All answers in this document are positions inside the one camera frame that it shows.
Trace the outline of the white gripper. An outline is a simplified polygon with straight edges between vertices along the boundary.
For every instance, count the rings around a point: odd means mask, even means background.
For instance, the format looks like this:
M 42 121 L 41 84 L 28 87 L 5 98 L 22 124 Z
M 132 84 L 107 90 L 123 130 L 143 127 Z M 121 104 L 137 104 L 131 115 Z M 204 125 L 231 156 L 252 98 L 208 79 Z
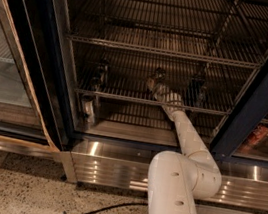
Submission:
M 180 94 L 171 91 L 169 86 L 158 84 L 155 79 L 149 77 L 147 79 L 147 88 L 153 93 L 153 96 L 162 104 L 163 110 L 168 115 L 170 120 L 174 120 L 173 113 L 183 111 L 183 99 Z

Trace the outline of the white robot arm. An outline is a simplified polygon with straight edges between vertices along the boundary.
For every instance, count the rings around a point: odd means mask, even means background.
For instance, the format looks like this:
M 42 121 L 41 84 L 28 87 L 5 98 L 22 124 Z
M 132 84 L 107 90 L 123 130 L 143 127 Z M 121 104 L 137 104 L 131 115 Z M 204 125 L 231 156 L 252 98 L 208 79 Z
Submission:
M 149 214 L 197 214 L 195 201 L 214 196 L 221 172 L 182 108 L 182 97 L 158 78 L 147 79 L 147 88 L 174 122 L 181 152 L 162 151 L 148 169 Z

